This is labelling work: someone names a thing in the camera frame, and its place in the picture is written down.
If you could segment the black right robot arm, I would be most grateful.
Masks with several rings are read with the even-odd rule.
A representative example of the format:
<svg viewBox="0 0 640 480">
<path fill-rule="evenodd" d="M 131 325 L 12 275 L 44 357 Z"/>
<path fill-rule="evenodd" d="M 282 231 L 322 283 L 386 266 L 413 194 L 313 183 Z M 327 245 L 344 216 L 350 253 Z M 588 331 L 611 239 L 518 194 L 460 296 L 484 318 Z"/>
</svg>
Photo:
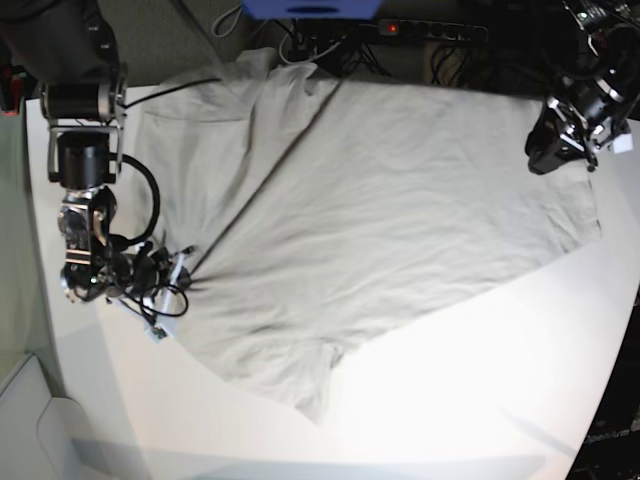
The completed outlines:
<svg viewBox="0 0 640 480">
<path fill-rule="evenodd" d="M 100 296 L 140 300 L 159 280 L 149 240 L 160 192 L 147 167 L 112 151 L 124 136 L 126 68 L 115 34 L 95 1 L 4 1 L 1 4 L 1 111 L 19 113 L 37 95 L 48 123 L 47 174 L 64 191 L 59 230 L 65 240 L 61 283 L 72 301 Z M 110 187 L 122 165 L 137 170 L 152 195 L 145 230 L 116 235 Z"/>
</svg>

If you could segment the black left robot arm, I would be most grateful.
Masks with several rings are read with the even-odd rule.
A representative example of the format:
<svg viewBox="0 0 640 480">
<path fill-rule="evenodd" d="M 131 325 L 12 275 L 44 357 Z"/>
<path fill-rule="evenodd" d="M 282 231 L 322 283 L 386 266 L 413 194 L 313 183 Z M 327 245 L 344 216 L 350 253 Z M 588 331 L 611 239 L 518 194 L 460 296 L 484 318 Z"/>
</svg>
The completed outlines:
<svg viewBox="0 0 640 480">
<path fill-rule="evenodd" d="M 603 150 L 633 148 L 639 103 L 639 22 L 626 1 L 533 1 L 537 49 L 553 80 L 529 133 L 528 168 L 546 175 Z"/>
</svg>

